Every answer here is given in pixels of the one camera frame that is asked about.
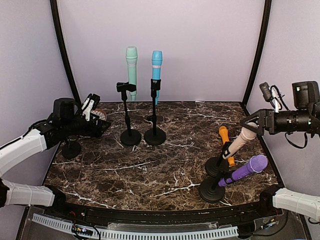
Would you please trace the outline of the beige microphone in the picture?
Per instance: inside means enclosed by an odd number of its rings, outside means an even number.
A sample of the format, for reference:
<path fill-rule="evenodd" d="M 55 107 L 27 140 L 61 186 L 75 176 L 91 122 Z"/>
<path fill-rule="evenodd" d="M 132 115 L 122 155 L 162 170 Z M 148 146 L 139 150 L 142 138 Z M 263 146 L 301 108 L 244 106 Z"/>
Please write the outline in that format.
<path fill-rule="evenodd" d="M 236 139 L 227 144 L 227 147 L 223 147 L 222 157 L 226 160 L 231 156 L 234 156 L 239 149 L 241 149 L 247 142 L 253 140 L 256 137 L 256 133 L 253 131 L 242 127 L 240 134 Z"/>

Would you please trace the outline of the orange microphone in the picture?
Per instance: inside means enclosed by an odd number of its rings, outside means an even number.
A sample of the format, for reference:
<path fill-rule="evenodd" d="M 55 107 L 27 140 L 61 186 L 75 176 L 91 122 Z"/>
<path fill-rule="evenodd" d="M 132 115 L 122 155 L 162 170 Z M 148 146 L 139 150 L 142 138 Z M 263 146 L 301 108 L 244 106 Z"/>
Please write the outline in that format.
<path fill-rule="evenodd" d="M 227 147 L 227 144 L 230 144 L 229 132 L 225 126 L 220 126 L 218 133 L 222 139 L 223 148 Z M 233 156 L 227 159 L 229 167 L 233 167 L 235 165 L 235 158 Z"/>

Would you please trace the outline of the black stand of orange microphone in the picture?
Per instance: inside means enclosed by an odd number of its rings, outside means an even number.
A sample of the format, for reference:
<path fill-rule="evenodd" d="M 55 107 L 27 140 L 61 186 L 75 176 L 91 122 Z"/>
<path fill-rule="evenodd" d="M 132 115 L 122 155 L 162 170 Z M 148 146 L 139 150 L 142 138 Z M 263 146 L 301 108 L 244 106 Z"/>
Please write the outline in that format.
<path fill-rule="evenodd" d="M 65 159 L 70 160 L 77 157 L 80 154 L 82 147 L 78 140 L 79 137 L 77 135 L 72 135 L 64 139 L 65 144 L 62 147 L 61 153 Z"/>

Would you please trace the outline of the black stand of beige microphone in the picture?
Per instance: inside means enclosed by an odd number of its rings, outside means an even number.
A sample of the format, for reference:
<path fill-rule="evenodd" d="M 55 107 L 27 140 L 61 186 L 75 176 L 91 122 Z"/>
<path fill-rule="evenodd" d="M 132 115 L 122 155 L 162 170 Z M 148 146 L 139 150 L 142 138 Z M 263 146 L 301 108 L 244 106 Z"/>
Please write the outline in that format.
<path fill-rule="evenodd" d="M 227 172 L 229 170 L 228 159 L 224 159 L 222 152 L 219 157 L 211 157 L 205 163 L 206 173 L 215 178 L 220 171 Z"/>

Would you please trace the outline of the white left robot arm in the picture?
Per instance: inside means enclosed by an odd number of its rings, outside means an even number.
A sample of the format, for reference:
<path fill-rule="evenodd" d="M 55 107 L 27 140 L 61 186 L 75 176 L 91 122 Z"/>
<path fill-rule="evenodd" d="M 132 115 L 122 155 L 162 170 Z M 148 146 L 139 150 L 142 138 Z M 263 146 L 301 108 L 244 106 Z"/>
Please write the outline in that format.
<path fill-rule="evenodd" d="M 81 145 L 70 137 L 99 138 L 110 127 L 110 122 L 94 111 L 100 102 L 96 94 L 89 94 L 83 104 L 73 98 L 59 98 L 53 103 L 53 112 L 47 119 L 33 123 L 22 136 L 1 146 L 0 174 L 3 176 L 29 157 L 49 150 L 64 142 L 62 156 L 77 157 Z M 53 186 L 34 186 L 0 180 L 0 206 L 45 206 L 60 218 L 71 213 L 65 195 Z"/>

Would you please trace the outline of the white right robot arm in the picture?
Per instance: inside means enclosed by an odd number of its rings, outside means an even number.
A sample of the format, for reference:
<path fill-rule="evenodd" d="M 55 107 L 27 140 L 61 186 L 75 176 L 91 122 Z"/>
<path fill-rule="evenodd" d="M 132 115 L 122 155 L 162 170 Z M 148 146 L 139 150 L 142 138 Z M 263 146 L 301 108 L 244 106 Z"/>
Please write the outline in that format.
<path fill-rule="evenodd" d="M 303 81 L 292 84 L 295 110 L 290 110 L 276 85 L 264 82 L 259 85 L 264 100 L 271 109 L 259 109 L 241 120 L 240 125 L 263 136 L 303 132 L 304 137 L 314 137 L 320 133 L 320 91 L 316 81 Z M 274 209 L 288 210 L 320 222 L 320 198 L 318 196 L 289 190 L 281 185 L 272 185 L 260 195 L 255 205 L 255 213 L 266 217 Z"/>

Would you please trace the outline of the black stand of mint microphone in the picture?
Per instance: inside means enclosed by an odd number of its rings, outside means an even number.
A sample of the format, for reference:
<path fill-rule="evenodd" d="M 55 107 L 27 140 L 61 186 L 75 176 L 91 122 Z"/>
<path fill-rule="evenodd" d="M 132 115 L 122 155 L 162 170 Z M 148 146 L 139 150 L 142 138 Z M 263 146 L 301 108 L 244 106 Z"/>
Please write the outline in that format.
<path fill-rule="evenodd" d="M 125 124 L 127 127 L 127 130 L 125 130 L 120 135 L 120 141 L 125 146 L 136 146 L 140 143 L 142 139 L 142 135 L 138 130 L 131 128 L 131 119 L 128 114 L 128 108 L 127 108 L 127 91 L 134 92 L 137 90 L 136 85 L 128 83 L 128 82 L 118 82 L 116 84 L 116 90 L 118 93 L 121 93 L 121 99 L 123 101 L 124 105 L 124 113 L 125 113 Z"/>

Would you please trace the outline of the purple microphone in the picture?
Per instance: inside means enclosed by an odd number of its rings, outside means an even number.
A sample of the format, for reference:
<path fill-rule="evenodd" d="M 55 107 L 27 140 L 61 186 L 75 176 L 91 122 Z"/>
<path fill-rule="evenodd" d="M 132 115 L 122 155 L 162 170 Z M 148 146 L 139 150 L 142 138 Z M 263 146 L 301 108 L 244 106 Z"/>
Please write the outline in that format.
<path fill-rule="evenodd" d="M 261 173 L 268 166 L 268 159 L 265 155 L 259 154 L 253 156 L 245 165 L 229 172 L 219 182 L 219 187 L 225 187 L 239 181 L 251 174 Z"/>

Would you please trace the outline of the black stand of blue microphone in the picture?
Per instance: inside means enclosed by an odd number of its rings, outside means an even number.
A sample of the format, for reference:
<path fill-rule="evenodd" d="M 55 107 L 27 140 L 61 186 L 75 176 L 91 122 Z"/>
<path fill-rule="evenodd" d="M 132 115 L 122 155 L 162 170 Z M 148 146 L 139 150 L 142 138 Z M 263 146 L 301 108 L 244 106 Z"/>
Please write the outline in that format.
<path fill-rule="evenodd" d="M 156 115 L 156 98 L 157 91 L 161 89 L 161 80 L 150 80 L 151 86 L 151 98 L 152 98 L 152 115 L 150 120 L 152 122 L 152 128 L 144 133 L 144 140 L 148 145 L 159 146 L 163 144 L 167 138 L 166 133 L 157 127 L 157 115 Z"/>

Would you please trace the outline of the mint green microphone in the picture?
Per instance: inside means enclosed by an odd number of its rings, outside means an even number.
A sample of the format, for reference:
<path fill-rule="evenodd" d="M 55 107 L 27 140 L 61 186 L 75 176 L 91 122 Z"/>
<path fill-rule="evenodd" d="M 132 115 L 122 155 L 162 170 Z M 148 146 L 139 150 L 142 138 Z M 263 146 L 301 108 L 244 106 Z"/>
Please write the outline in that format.
<path fill-rule="evenodd" d="M 137 85 L 137 62 L 138 62 L 138 49 L 136 46 L 128 46 L 125 52 L 127 63 L 128 83 Z"/>

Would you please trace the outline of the black stand of purple microphone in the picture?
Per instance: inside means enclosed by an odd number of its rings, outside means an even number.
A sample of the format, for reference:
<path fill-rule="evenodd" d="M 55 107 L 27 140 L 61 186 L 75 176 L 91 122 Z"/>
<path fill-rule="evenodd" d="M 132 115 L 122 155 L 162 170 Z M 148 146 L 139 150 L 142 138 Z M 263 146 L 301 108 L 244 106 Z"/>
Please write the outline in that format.
<path fill-rule="evenodd" d="M 217 203 L 222 200 L 226 193 L 226 186 L 234 183 L 233 171 L 219 170 L 217 175 L 207 173 L 198 189 L 200 197 L 208 203 Z"/>

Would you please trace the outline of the blue microphone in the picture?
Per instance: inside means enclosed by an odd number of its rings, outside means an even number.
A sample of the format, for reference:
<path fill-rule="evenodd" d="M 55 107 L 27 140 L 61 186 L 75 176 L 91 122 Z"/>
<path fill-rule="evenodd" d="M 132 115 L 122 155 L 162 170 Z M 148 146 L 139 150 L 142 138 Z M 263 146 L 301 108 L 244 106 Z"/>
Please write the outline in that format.
<path fill-rule="evenodd" d="M 163 52 L 160 50 L 154 50 L 151 58 L 152 63 L 152 80 L 151 80 L 151 96 L 155 97 L 155 105 L 158 104 L 160 83 L 161 80 L 161 67 L 163 63 Z"/>

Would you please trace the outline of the flower pattern ceramic plate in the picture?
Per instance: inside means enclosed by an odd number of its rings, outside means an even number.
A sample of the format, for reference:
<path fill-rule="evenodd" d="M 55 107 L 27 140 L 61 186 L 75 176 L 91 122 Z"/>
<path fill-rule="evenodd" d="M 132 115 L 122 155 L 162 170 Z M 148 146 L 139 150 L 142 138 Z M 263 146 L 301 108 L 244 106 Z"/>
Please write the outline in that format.
<path fill-rule="evenodd" d="M 108 119 L 106 112 L 102 109 L 97 108 L 95 110 L 91 110 L 91 113 L 98 116 L 101 120 L 106 121 Z"/>

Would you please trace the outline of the black front rail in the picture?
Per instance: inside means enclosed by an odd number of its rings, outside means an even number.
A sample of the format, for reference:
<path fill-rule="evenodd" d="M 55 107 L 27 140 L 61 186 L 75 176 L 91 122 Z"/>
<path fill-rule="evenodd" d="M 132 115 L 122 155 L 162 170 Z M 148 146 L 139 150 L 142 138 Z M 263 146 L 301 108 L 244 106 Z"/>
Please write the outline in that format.
<path fill-rule="evenodd" d="M 77 222 L 99 226 L 118 224 L 195 224 L 218 222 L 219 224 L 246 224 L 262 216 L 258 214 L 258 203 L 181 211 L 119 210 L 65 203 L 61 207 L 46 207 L 45 212 L 67 217 Z"/>

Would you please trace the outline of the right black frame post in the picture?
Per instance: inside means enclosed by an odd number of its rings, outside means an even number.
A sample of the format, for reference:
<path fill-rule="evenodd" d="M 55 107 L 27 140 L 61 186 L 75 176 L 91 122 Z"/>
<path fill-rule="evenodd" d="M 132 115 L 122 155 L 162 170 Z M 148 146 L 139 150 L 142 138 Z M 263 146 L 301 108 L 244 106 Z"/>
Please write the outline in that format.
<path fill-rule="evenodd" d="M 258 69 L 260 66 L 260 61 L 262 58 L 263 54 L 263 49 L 265 45 L 265 40 L 267 36 L 267 31 L 268 31 L 268 25 L 269 25 L 269 20 L 270 20 L 270 14 L 271 14 L 271 7 L 272 7 L 272 0 L 265 0 L 264 1 L 264 8 L 263 8 L 263 14 L 262 14 L 262 20 L 261 20 L 261 26 L 260 26 L 260 31 L 259 31 L 259 36 L 258 36 L 258 41 L 257 41 L 257 46 L 256 46 L 256 51 L 252 63 L 252 68 L 250 71 L 250 75 L 248 78 L 248 82 L 246 85 L 246 89 L 244 92 L 244 96 L 242 99 L 242 105 L 246 108 L 255 84 L 256 76 L 258 73 Z"/>

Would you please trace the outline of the black frame post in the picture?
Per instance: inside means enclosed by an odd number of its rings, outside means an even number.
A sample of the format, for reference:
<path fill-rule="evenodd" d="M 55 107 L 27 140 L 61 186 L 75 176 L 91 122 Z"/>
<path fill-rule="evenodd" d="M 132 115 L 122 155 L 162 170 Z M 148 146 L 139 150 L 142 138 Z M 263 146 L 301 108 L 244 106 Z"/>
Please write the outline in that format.
<path fill-rule="evenodd" d="M 258 69 L 260 66 L 260 61 L 262 58 L 263 54 L 263 49 L 265 45 L 265 40 L 267 36 L 267 31 L 268 31 L 268 25 L 269 25 L 269 20 L 270 20 L 270 14 L 271 14 L 271 7 L 272 7 L 272 0 L 265 0 L 264 1 L 264 8 L 263 8 L 263 14 L 262 14 L 262 20 L 261 20 L 261 26 L 260 26 L 260 31 L 259 31 L 259 36 L 258 36 L 258 41 L 257 41 L 257 46 L 256 46 L 256 51 L 252 63 L 252 68 L 250 71 L 250 75 L 248 78 L 248 82 L 246 85 L 246 89 L 244 92 L 244 96 L 242 99 L 242 105 L 246 108 L 255 84 L 256 76 L 258 73 Z"/>
<path fill-rule="evenodd" d="M 72 93 L 73 98 L 77 103 L 81 103 L 80 95 L 76 86 L 76 82 L 73 76 L 69 55 L 67 53 L 67 48 L 64 40 L 64 34 L 59 14 L 59 8 L 58 8 L 58 1 L 57 0 L 50 0 L 50 9 L 51 9 L 51 15 L 56 35 L 56 40 L 58 43 L 58 48 L 60 52 L 60 56 L 62 59 L 62 63 L 64 66 L 65 74 L 68 80 L 68 84 Z"/>

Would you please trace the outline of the left black frame post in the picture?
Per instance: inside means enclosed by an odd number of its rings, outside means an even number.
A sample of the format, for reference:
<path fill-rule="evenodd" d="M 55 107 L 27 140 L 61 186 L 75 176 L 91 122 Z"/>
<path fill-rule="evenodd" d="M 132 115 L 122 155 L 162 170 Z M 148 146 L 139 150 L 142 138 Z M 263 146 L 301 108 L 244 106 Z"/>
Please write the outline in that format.
<path fill-rule="evenodd" d="M 76 86 L 76 82 L 73 76 L 69 55 L 67 53 L 67 48 L 64 40 L 64 34 L 59 14 L 59 8 L 58 8 L 58 1 L 57 0 L 50 0 L 50 9 L 51 9 L 51 15 L 56 35 L 56 40 L 58 43 L 58 48 L 60 52 L 60 56 L 62 59 L 62 63 L 64 66 L 65 74 L 68 80 L 68 84 L 72 93 L 73 98 L 77 103 L 81 103 L 80 95 Z"/>

